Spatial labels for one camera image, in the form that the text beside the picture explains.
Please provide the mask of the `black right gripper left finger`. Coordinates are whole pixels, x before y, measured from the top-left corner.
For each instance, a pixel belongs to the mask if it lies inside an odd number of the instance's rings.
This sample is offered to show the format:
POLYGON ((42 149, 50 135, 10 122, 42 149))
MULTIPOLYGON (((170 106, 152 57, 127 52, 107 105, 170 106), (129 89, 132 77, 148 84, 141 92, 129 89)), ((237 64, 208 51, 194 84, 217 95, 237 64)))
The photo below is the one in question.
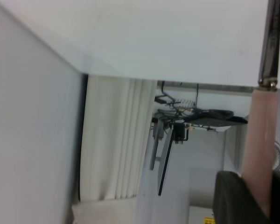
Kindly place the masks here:
POLYGON ((254 200, 244 181, 230 171, 220 171, 216 175, 213 214, 216 224, 271 222, 254 200))

